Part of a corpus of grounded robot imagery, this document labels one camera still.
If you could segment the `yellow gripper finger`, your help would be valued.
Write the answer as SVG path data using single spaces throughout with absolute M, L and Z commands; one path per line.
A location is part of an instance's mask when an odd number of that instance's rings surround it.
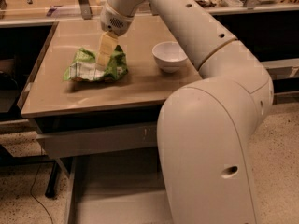
M 107 31 L 101 34 L 96 63 L 105 68 L 110 60 L 110 56 L 118 45 L 118 36 Z

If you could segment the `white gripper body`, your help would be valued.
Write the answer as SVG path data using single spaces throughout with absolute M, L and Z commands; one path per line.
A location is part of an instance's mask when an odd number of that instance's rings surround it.
M 135 16 L 135 9 L 125 4 L 106 2 L 100 14 L 103 31 L 113 32 L 117 36 L 124 35 Z

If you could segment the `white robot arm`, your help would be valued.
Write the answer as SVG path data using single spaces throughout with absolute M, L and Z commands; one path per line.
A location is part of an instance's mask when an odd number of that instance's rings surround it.
M 144 0 L 106 0 L 103 30 L 127 32 Z M 193 0 L 148 0 L 200 80 L 172 93 L 157 144 L 174 224 L 259 224 L 248 142 L 274 99 L 252 53 Z

